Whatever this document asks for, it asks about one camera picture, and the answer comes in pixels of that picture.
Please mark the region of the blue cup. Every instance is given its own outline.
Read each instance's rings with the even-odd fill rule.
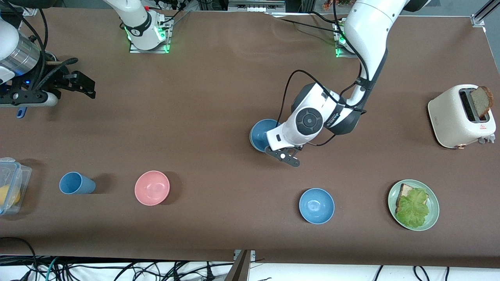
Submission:
[[[96,183],[79,172],[71,171],[62,176],[59,189],[64,194],[89,194],[96,189]]]

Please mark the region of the toaster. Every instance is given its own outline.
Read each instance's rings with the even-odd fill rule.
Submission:
[[[474,107],[471,92],[477,88],[472,84],[457,85],[429,102],[432,129],[443,147],[462,149],[475,142],[495,141],[497,125],[491,109],[479,117]]]

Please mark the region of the brown table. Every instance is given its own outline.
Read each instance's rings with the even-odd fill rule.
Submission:
[[[20,120],[0,110],[0,155],[33,168],[20,214],[0,218],[0,236],[54,256],[231,260],[234,249],[255,249],[266,262],[500,266],[500,144],[442,148],[427,117],[427,102],[458,84],[500,93],[486,36],[468,18],[399,18],[368,113],[352,133],[306,146],[292,168],[253,149],[249,131],[277,117],[295,69],[335,91],[353,82],[357,60],[336,58],[327,31],[263,13],[194,12],[175,25],[171,53],[129,54],[113,10],[46,15],[47,49],[78,57],[70,68],[95,80],[97,98],[64,92],[57,106],[29,108]],[[285,117],[310,82],[292,80]],[[154,207],[134,196],[149,170],[171,181]],[[62,194],[69,171],[93,178],[95,194]],[[389,188],[407,178],[439,199],[430,230],[406,230],[388,212]],[[298,211],[314,187],[335,200],[324,225]]]

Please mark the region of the green plate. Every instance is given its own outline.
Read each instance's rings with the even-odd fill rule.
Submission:
[[[429,208],[429,214],[425,216],[425,222],[422,226],[419,227],[409,227],[404,224],[402,224],[397,218],[396,218],[396,202],[398,201],[398,196],[400,195],[401,191],[401,185],[402,184],[407,184],[411,186],[412,188],[416,189],[425,189],[425,193],[429,195],[429,199],[427,200],[427,207]],[[414,180],[414,179],[403,179],[396,184],[392,186],[392,188],[389,191],[389,197],[387,200],[387,203],[389,205],[389,211],[392,217],[398,222],[400,225],[403,227],[412,230],[412,231],[426,231],[433,227],[436,222],[438,221],[439,218],[439,203],[438,203],[438,198],[436,198],[436,195],[434,192],[424,183]]]

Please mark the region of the toast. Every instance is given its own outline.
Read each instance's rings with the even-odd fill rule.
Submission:
[[[401,191],[399,192],[399,195],[397,196],[397,202],[396,202],[396,213],[400,211],[400,198],[401,196],[408,196],[408,193],[410,193],[410,191],[412,191],[414,188],[403,183],[401,184]],[[427,203],[427,200],[429,199],[429,195],[427,195],[427,198],[425,199],[425,201],[423,202],[424,204]]]
[[[493,94],[485,86],[481,86],[470,93],[472,103],[479,118],[483,118],[493,106]]]

